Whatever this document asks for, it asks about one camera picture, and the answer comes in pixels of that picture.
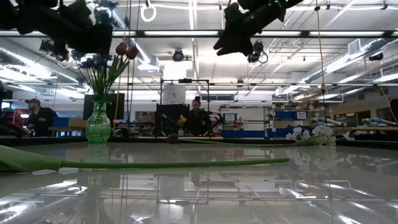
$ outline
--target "green glass vase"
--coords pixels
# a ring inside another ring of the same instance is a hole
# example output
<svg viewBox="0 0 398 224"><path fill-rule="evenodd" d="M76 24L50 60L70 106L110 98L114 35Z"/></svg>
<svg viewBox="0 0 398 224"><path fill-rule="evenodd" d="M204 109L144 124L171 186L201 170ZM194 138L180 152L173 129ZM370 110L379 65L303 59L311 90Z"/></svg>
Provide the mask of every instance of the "green glass vase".
<svg viewBox="0 0 398 224"><path fill-rule="evenodd" d="M94 101L93 114L87 120L86 138L89 143L106 143L111 137L111 121L106 115L106 103Z"/></svg>

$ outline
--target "woman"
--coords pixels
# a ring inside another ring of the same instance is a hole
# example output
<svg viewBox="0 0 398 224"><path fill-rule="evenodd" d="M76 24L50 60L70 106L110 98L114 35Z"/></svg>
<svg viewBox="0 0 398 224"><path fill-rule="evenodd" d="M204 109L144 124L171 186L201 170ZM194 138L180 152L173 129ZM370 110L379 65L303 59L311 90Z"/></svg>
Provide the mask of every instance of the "woman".
<svg viewBox="0 0 398 224"><path fill-rule="evenodd" d="M205 135L206 132L211 131L211 121L208 113L200 109L200 96L196 96L192 101L192 110L186 118L182 115L177 121L178 126L183 126L183 129L187 130L194 136Z"/></svg>

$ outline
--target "black monitor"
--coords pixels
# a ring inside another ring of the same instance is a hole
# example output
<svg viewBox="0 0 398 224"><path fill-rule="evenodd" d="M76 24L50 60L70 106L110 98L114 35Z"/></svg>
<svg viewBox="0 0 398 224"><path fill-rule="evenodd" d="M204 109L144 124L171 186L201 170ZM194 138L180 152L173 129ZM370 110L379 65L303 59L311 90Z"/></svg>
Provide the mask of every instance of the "black monitor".
<svg viewBox="0 0 398 224"><path fill-rule="evenodd" d="M106 104L106 115L112 121L114 119L114 114L116 112L116 99L118 94L107 94L105 100L108 102ZM85 95L85 103L83 106L83 119L87 120L93 114L94 110L94 95ZM119 103L118 103L118 114L116 119L124 119L124 93L119 93Z"/></svg>

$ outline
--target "red tulip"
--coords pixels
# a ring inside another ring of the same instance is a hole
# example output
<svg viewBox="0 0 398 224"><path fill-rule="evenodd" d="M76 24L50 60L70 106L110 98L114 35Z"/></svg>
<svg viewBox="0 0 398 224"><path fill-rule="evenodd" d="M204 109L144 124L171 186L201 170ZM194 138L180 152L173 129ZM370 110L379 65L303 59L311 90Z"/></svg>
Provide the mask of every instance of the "red tulip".
<svg viewBox="0 0 398 224"><path fill-rule="evenodd" d="M126 52L126 57L130 60L135 59L139 53L139 50L136 46L130 47L129 50Z"/></svg>
<svg viewBox="0 0 398 224"><path fill-rule="evenodd" d="M118 55L125 55L127 52L127 44L121 42L117 47L116 47L116 53Z"/></svg>

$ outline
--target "glossy table surface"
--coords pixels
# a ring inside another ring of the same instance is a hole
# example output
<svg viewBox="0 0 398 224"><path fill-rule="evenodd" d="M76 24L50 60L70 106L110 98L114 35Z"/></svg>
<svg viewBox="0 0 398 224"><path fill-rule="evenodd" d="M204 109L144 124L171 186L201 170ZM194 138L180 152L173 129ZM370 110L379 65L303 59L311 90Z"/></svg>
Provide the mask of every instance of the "glossy table surface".
<svg viewBox="0 0 398 224"><path fill-rule="evenodd" d="M286 164L43 170L0 176L2 223L398 223L398 152L358 147L70 143L18 149L87 162Z"/></svg>

